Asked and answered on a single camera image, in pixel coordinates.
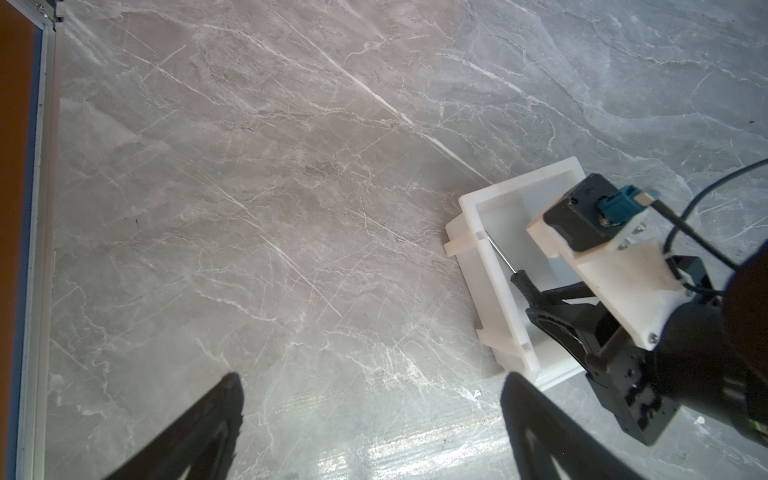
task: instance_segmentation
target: blue edge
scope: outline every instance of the blue edge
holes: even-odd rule
[[[22,251],[18,265],[18,295],[16,300],[16,327],[13,338],[11,376],[11,405],[8,419],[8,457],[5,477],[16,478],[18,448],[18,414],[22,400],[22,364],[24,362],[24,329],[27,316],[27,274],[29,271],[29,235],[32,219],[32,178],[35,175],[35,147],[38,132],[38,97],[40,93],[40,61],[43,31],[35,27],[35,50],[32,63],[32,90],[29,98],[29,126],[27,127],[27,164],[24,173],[24,211],[22,213]]]

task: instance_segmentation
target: cable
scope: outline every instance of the cable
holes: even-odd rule
[[[663,201],[654,200],[651,206],[654,208],[654,210],[656,210],[659,214],[661,214],[662,217],[672,222],[675,228],[682,230],[683,233],[688,235],[690,238],[694,239],[696,243],[701,245],[707,252],[712,253],[719,261],[725,263],[727,266],[729,266],[733,270],[739,268],[739,266],[736,265],[736,263],[733,260],[726,257],[725,254],[723,254],[717,248],[715,248],[714,245],[707,242],[704,238],[701,237],[701,235],[696,233],[696,231],[693,228],[691,228],[690,225],[685,223],[685,220],[678,217],[672,211],[672,209],[669,208]]]
[[[726,175],[725,177],[720,178],[718,181],[713,182],[712,184],[710,184],[709,187],[704,188],[701,192],[699,192],[699,194],[697,196],[694,197],[693,200],[690,201],[690,203],[687,205],[687,207],[685,207],[685,210],[683,210],[683,214],[680,215],[680,219],[682,221],[687,220],[688,217],[690,216],[691,212],[694,211],[694,208],[696,207],[696,205],[698,205],[699,202],[701,202],[701,200],[704,197],[706,197],[712,190],[718,188],[719,186],[721,186],[721,185],[723,185],[723,184],[725,184],[727,182],[730,182],[734,178],[740,177],[740,176],[742,176],[744,174],[748,174],[752,170],[755,170],[756,168],[764,167],[766,165],[768,165],[768,158],[766,158],[765,160],[761,160],[761,161],[755,162],[755,163],[753,163],[751,165],[747,165],[746,167],[741,167],[739,170],[736,170],[735,172],[731,172],[730,174]],[[674,241],[675,235],[677,235],[677,232],[679,230],[680,229],[677,228],[677,225],[675,225],[672,228],[672,231],[667,236],[667,240],[664,242],[664,254],[667,254],[667,253],[670,252],[670,250],[672,250],[672,242]]]

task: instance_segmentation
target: blue connector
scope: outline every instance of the blue connector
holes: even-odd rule
[[[642,193],[640,188],[627,185],[619,190],[619,193],[604,198],[598,203],[598,210],[606,219],[604,227],[621,225],[646,209],[635,201],[635,196]]]

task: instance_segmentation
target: metal rod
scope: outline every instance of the metal rod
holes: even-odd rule
[[[511,263],[509,263],[509,260],[507,260],[507,257],[506,257],[506,255],[504,255],[504,253],[502,252],[502,249],[500,249],[500,248],[498,247],[498,245],[496,245],[496,242],[495,242],[495,241],[493,241],[493,239],[491,238],[491,236],[490,236],[490,235],[488,235],[488,232],[485,232],[485,236],[488,238],[488,241],[489,241],[489,242],[491,242],[491,247],[493,247],[493,250],[496,250],[496,254],[499,256],[499,258],[501,258],[502,260],[504,260],[504,263],[506,263],[506,264],[507,264],[507,266],[509,267],[509,269],[510,269],[510,270],[512,270],[512,274],[513,274],[513,275],[515,275],[515,274],[516,274],[518,271],[517,271],[517,270],[515,270],[515,268],[512,266],[512,264],[511,264]]]

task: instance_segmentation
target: gray marble tabletop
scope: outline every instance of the gray marble tabletop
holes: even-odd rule
[[[516,478],[442,249],[458,197],[575,155],[679,211],[768,157],[759,0],[65,5],[51,479],[107,474],[230,370],[233,479]],[[693,225],[744,259],[766,179]],[[647,448],[583,376],[547,394],[646,478],[768,475],[695,412]]]

